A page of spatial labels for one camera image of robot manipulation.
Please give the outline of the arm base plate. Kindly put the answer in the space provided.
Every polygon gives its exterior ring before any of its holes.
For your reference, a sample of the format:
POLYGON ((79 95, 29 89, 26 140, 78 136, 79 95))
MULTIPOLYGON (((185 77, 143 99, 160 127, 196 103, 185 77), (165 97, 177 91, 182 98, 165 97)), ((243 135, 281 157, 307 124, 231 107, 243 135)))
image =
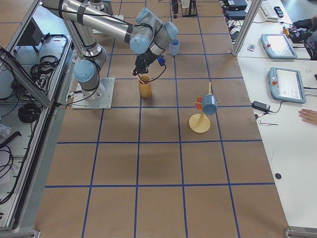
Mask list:
POLYGON ((111 109, 114 77, 100 78, 100 84, 96 91, 83 91, 74 95, 75 103, 71 104, 75 110, 111 109))

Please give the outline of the person hand on desk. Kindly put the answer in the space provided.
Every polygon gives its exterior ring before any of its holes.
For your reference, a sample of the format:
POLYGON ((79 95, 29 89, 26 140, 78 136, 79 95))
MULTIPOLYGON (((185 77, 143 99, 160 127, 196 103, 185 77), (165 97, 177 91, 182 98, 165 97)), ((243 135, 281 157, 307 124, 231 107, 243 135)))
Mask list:
POLYGON ((309 109, 301 109, 298 111, 299 117, 302 118, 302 121, 317 125, 317 111, 309 109))

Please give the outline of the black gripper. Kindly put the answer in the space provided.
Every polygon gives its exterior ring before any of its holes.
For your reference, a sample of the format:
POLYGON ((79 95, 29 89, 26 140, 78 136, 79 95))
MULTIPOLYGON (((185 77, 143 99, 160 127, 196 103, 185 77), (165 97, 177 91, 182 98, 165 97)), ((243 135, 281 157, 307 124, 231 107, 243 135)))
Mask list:
POLYGON ((152 53, 150 49, 147 49, 145 53, 137 55, 135 60, 135 68, 132 71, 132 74, 136 76, 137 74, 146 74, 148 73, 148 67, 152 64, 159 56, 152 53))

